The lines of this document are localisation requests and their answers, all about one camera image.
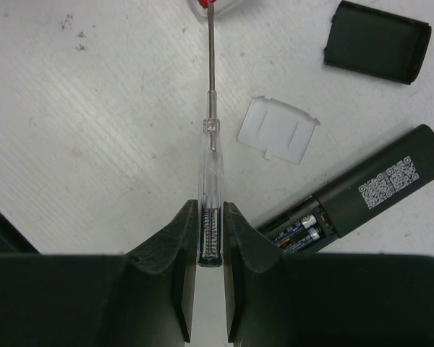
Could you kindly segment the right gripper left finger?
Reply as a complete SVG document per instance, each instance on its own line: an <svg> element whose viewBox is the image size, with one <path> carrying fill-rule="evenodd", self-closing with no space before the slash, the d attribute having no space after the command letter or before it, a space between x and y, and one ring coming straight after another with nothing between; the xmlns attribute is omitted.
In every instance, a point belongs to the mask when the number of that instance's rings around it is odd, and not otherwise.
<svg viewBox="0 0 434 347"><path fill-rule="evenodd" d="M116 255L43 255L0 213L0 346L183 346L197 202Z"/></svg>

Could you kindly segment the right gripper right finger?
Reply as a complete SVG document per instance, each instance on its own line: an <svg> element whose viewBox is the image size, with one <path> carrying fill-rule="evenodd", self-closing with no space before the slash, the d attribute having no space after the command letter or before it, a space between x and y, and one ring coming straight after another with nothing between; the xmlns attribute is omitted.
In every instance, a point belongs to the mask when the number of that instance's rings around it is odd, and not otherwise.
<svg viewBox="0 0 434 347"><path fill-rule="evenodd" d="M434 346L434 257L288 253L224 205L235 346Z"/></svg>

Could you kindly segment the white battery cover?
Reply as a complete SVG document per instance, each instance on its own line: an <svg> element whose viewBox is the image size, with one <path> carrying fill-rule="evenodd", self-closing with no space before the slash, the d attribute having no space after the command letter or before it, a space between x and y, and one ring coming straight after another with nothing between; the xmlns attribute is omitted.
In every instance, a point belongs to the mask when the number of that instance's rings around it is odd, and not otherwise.
<svg viewBox="0 0 434 347"><path fill-rule="evenodd" d="M237 140L264 152L266 159L274 156L299 164L319 126L318 119L299 108L257 96L249 104Z"/></svg>

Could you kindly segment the black remote control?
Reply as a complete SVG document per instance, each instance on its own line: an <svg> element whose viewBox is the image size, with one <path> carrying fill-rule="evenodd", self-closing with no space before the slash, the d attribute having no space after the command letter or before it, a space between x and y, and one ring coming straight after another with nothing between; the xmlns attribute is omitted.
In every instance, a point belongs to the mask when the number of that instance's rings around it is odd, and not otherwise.
<svg viewBox="0 0 434 347"><path fill-rule="evenodd" d="M257 227L272 242L313 214L321 239L298 252L317 252L434 181L434 131L421 124L306 199Z"/></svg>

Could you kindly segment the black battery cover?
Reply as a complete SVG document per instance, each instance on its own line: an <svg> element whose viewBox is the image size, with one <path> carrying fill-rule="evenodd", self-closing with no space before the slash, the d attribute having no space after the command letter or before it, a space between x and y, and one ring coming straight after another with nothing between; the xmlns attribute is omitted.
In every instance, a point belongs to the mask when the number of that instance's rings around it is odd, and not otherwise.
<svg viewBox="0 0 434 347"><path fill-rule="evenodd" d="M341 1L331 20L324 63L405 85L420 73L432 28L350 1Z"/></svg>

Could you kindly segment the red battery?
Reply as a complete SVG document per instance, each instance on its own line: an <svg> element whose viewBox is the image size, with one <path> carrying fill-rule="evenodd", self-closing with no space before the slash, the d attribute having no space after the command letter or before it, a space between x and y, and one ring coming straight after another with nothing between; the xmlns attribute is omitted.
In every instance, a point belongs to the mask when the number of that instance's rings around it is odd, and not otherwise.
<svg viewBox="0 0 434 347"><path fill-rule="evenodd" d="M216 0L198 0L200 6L204 9L207 9L210 4L214 3Z"/></svg>

